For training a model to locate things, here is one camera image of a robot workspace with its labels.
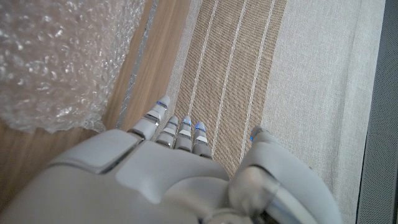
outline cloth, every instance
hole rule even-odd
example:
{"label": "cloth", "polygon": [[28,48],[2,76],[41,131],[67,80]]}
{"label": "cloth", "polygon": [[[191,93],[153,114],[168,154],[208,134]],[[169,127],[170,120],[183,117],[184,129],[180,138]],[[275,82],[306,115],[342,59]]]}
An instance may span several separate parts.
{"label": "cloth", "polygon": [[252,127],[263,124],[323,179],[344,223],[354,223],[384,1],[198,4],[166,116],[205,122],[214,158],[230,175]]}

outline white stripe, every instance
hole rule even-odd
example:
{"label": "white stripe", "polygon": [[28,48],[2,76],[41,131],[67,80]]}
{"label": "white stripe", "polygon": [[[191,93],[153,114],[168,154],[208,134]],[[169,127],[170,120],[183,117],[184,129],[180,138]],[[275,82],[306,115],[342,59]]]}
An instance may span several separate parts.
{"label": "white stripe", "polygon": [[191,102],[189,103],[188,116],[191,116],[192,107],[193,107],[193,100],[195,99],[195,93],[196,93],[196,91],[197,91],[197,86],[198,86],[198,80],[199,80],[199,74],[200,74],[200,67],[201,67],[203,58],[204,58],[204,56],[205,56],[205,51],[206,51],[206,46],[207,46],[207,40],[209,39],[209,34],[210,34],[211,25],[212,25],[212,23],[213,23],[214,15],[216,14],[217,4],[218,4],[218,0],[216,0],[216,1],[214,2],[213,12],[211,13],[210,20],[209,20],[209,25],[208,25],[207,30],[206,30],[205,41],[203,42],[203,46],[202,46],[202,48],[201,48],[200,59],[199,59],[198,68],[197,68],[197,74],[196,74],[196,76],[195,76],[195,82],[193,83],[193,88],[192,88]]}
{"label": "white stripe", "polygon": [[243,139],[242,139],[242,148],[241,148],[241,158],[240,162],[242,162],[243,156],[244,156],[244,146],[246,144],[246,136],[248,134],[248,126],[249,126],[249,119],[250,119],[250,113],[251,113],[251,105],[253,102],[253,96],[254,96],[254,89],[256,87],[256,81],[257,81],[257,75],[259,73],[259,68],[260,68],[260,61],[262,58],[262,49],[264,48],[264,44],[266,41],[266,36],[267,36],[267,31],[268,31],[268,26],[269,22],[271,20],[271,15],[272,15],[272,10],[274,8],[275,0],[272,0],[271,2],[271,8],[269,9],[268,12],[268,18],[266,22],[266,26],[264,28],[264,32],[262,33],[262,39],[261,39],[261,44],[260,44],[260,50],[259,50],[259,55],[257,58],[257,64],[256,64],[256,70],[254,71],[254,78],[253,78],[253,83],[251,85],[251,92],[250,92],[250,99],[249,99],[249,106],[248,106],[248,112],[246,113],[246,122],[244,124],[244,131],[243,131]]}
{"label": "white stripe", "polygon": [[242,11],[241,11],[241,16],[239,17],[239,22],[238,22],[238,24],[236,26],[236,30],[235,30],[235,37],[232,42],[231,53],[229,53],[228,65],[226,67],[226,74],[225,74],[224,85],[223,85],[223,91],[221,93],[221,101],[220,101],[220,105],[218,107],[216,128],[214,130],[213,146],[211,147],[211,155],[212,156],[214,155],[214,151],[216,149],[218,126],[220,125],[221,111],[223,110],[223,102],[224,102],[224,98],[225,98],[226,84],[228,83],[229,70],[231,69],[232,58],[234,56],[236,40],[238,39],[239,29],[241,28],[244,11],[246,10],[246,3],[247,3],[247,1],[244,0],[243,6],[242,6]]}

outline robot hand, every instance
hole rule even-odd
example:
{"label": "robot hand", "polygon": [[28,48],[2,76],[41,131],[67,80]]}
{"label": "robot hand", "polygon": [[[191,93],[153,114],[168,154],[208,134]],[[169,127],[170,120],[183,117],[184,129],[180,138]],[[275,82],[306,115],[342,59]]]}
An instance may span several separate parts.
{"label": "robot hand", "polygon": [[202,122],[191,137],[190,118],[173,116],[151,141],[169,103],[59,155],[0,223],[341,223],[322,180],[262,127],[232,180]]}

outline gray fabric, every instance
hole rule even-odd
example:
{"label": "gray fabric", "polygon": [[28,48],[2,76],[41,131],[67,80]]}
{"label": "gray fabric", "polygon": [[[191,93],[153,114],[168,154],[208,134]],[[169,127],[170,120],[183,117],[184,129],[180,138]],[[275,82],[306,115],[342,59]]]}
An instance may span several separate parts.
{"label": "gray fabric", "polygon": [[262,124],[354,223],[384,1],[287,1]]}
{"label": "gray fabric", "polygon": [[398,1],[386,0],[363,161],[358,224],[395,223],[398,206]]}

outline white fabric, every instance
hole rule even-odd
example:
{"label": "white fabric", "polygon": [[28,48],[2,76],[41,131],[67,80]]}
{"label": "white fabric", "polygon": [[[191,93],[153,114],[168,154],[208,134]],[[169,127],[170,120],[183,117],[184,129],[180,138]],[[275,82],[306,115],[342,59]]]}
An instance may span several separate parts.
{"label": "white fabric", "polygon": [[288,0],[262,124],[354,223],[384,1]]}

